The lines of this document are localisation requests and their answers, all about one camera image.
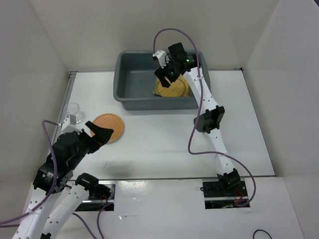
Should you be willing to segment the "round orange woven plate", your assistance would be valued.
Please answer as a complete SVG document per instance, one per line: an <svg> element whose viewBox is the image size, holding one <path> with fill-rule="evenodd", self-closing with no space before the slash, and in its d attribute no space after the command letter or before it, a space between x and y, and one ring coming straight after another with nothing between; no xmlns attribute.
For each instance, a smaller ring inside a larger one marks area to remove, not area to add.
<svg viewBox="0 0 319 239"><path fill-rule="evenodd" d="M107 113L99 115L93 120L93 124L102 128L109 128L114 131L110 140L108 141L108 144L119 140L124 132L124 122L116 114Z"/></svg>

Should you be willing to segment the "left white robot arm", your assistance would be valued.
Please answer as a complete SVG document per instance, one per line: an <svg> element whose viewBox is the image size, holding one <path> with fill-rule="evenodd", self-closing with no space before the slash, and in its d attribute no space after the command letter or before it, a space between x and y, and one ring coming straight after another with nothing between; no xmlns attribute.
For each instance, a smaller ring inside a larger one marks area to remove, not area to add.
<svg viewBox="0 0 319 239"><path fill-rule="evenodd" d="M64 200L55 206L81 160L107 144L114 132L90 121L85 125L93 136L83 129L63 130L50 146L50 154L37 171L28 207L13 238L54 239L84 200L99 196L107 200L110 196L110 188L100 184L98 178L82 173Z"/></svg>

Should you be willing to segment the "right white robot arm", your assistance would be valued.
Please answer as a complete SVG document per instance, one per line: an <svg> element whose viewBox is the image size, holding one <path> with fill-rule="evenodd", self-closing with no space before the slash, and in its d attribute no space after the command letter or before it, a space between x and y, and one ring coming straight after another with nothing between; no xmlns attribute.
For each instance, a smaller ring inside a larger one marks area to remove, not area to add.
<svg viewBox="0 0 319 239"><path fill-rule="evenodd" d="M155 71L162 86L168 88L172 86L179 76L183 76L190 86L198 104L197 116L194 119L194 127L188 142L188 152L192 155L216 154L216 170L218 177L218 190L224 196L231 195L240 184L240 176L231 162L233 158L228 155L223 142L220 122L225 113L225 109L219 106L212 96L212 93L205 81L202 68L197 63L186 60L185 63L168 62L160 63ZM214 151L193 152L191 141L195 132L202 133L208 137L214 147Z"/></svg>

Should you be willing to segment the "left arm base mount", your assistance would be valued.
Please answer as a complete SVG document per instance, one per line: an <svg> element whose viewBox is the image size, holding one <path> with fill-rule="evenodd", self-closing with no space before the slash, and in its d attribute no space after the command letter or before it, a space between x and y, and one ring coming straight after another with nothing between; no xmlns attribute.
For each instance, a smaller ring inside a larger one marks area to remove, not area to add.
<svg viewBox="0 0 319 239"><path fill-rule="evenodd" d="M100 191L85 199L75 212L98 212L102 208L103 211L114 210L116 182L102 180L99 185Z"/></svg>

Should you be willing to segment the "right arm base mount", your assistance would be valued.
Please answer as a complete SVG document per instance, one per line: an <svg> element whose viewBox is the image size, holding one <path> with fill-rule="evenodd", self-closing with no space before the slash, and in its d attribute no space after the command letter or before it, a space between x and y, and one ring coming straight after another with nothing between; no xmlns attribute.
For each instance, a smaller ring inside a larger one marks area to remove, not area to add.
<svg viewBox="0 0 319 239"><path fill-rule="evenodd" d="M244 204L249 200L244 180L228 191L221 188L217 179L202 180L200 190L203 192L205 209L207 210L238 208L236 203Z"/></svg>

